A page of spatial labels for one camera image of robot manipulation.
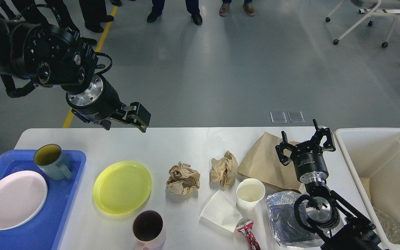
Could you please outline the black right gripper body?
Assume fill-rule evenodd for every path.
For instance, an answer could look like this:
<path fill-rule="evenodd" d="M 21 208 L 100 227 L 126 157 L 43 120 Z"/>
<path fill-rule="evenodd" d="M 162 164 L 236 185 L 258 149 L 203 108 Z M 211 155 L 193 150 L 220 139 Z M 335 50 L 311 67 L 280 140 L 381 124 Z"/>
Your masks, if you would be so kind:
<path fill-rule="evenodd" d="M 295 148 L 291 152 L 297 180 L 303 184 L 325 182 L 329 176 L 323 152 L 326 148 Z"/>

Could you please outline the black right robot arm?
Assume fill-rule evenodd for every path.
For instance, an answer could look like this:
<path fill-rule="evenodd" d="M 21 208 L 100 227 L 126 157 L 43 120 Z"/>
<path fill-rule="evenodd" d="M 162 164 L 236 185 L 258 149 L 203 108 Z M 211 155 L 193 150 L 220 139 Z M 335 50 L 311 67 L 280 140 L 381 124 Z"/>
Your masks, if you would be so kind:
<path fill-rule="evenodd" d="M 318 127 L 311 139 L 290 144 L 285 132 L 276 152 L 282 165 L 294 164 L 297 180 L 304 184 L 306 194 L 294 203 L 298 225 L 322 240 L 322 250 L 379 250 L 380 237 L 376 226 L 337 192 L 327 187 L 329 176 L 323 152 L 335 151 L 332 132 Z"/>

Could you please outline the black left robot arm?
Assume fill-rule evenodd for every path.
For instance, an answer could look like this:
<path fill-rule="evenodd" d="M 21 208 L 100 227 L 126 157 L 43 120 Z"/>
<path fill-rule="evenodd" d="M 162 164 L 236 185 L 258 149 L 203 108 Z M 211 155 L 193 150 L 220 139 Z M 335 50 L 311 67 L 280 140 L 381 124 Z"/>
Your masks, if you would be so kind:
<path fill-rule="evenodd" d="M 36 87 L 55 85 L 66 92 L 71 112 L 84 123 L 109 130 L 112 121 L 145 132 L 151 114 L 139 102 L 122 103 L 103 76 L 111 67 L 98 64 L 95 52 L 78 31 L 51 24 L 31 24 L 5 19 L 0 13 L 0 76 L 11 98 L 20 98 Z"/>

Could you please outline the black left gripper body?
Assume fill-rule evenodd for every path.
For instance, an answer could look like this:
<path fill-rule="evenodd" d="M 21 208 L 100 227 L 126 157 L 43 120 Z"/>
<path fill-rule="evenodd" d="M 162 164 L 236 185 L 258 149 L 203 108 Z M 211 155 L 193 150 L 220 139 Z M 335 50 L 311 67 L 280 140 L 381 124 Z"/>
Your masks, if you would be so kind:
<path fill-rule="evenodd" d="M 108 119 L 122 105 L 118 93 L 101 74 L 94 74 L 84 92 L 66 93 L 66 101 L 75 116 L 85 123 Z"/>

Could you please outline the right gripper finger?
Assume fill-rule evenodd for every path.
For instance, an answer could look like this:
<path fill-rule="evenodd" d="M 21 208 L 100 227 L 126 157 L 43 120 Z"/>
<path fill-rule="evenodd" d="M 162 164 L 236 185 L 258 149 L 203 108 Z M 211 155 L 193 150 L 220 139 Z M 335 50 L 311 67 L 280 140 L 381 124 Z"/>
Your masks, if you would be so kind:
<path fill-rule="evenodd" d="M 329 128 L 319 127 L 317 120 L 313 119 L 315 133 L 310 139 L 309 149 L 311 153 L 335 152 L 334 138 Z"/>
<path fill-rule="evenodd" d="M 287 134 L 282 131 L 282 141 L 276 146 L 276 152 L 279 158 L 279 161 L 283 166 L 287 166 L 290 162 L 295 160 L 298 156 L 302 155 L 302 149 L 298 146 L 292 145 L 288 142 Z M 284 150 L 288 150 L 290 152 L 290 156 L 284 154 Z"/>

